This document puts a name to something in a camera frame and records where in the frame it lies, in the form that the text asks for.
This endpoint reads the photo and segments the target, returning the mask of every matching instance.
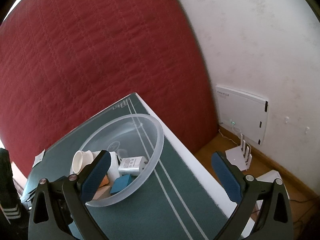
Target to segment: metal screw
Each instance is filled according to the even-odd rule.
[[[73,181],[73,180],[76,180],[78,178],[78,176],[76,174],[71,174],[69,176],[69,180]]]
[[[47,179],[45,179],[45,178],[43,178],[43,179],[41,179],[41,180],[39,181],[40,184],[44,184],[44,183],[46,183],[46,182],[47,182]]]
[[[276,183],[278,184],[278,185],[282,185],[282,180],[281,179],[276,179]]]
[[[245,176],[245,178],[248,181],[253,181],[254,180],[254,177],[252,175],[247,175],[247,176]]]

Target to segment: wooden floor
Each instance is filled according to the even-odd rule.
[[[214,176],[215,179],[219,181],[211,167],[212,153],[214,153],[215,151],[224,152],[235,146],[236,145],[232,141],[222,137],[221,134],[218,133],[218,135],[210,143],[208,143],[206,146],[201,148],[200,151],[198,151],[195,154],[195,157],[212,174],[212,176]],[[254,177],[259,177],[270,170],[271,169],[268,166],[266,166],[264,163],[252,157],[250,168],[247,171],[245,171],[244,174],[251,174]],[[311,197],[304,195],[302,192],[297,190],[295,186],[289,183],[288,181],[286,181],[286,179],[283,179],[283,181],[291,199],[290,206],[291,206],[291,212],[292,212],[292,220],[294,222],[294,235],[295,235],[295,239],[297,239],[300,232],[304,228],[304,225],[309,221],[310,217],[313,214],[315,214],[315,212],[318,210],[319,208],[317,205],[318,202],[311,200],[305,203],[297,203],[292,201],[292,200],[306,201],[311,199]],[[252,215],[252,219],[255,220],[256,217],[257,217],[256,213]]]

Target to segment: white wall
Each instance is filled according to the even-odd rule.
[[[320,24],[309,5],[305,0],[180,1],[212,85],[269,101],[264,141],[252,145],[320,193]]]

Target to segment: white box on floor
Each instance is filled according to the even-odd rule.
[[[269,172],[261,175],[260,177],[257,177],[257,180],[265,181],[265,182],[273,182],[275,179],[281,179],[282,180],[282,178],[280,176],[280,173],[278,171],[275,171],[275,170],[269,171]],[[257,201],[258,209],[261,208],[261,205],[262,205],[262,200],[258,200]]]

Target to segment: clear plastic bowl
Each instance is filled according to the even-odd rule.
[[[159,121],[147,114],[129,114],[103,125],[96,130],[79,150],[92,152],[107,150],[117,152],[121,158],[145,156],[148,164],[141,174],[119,193],[86,203],[92,207],[115,204],[135,192],[156,167],[164,143],[164,133]]]

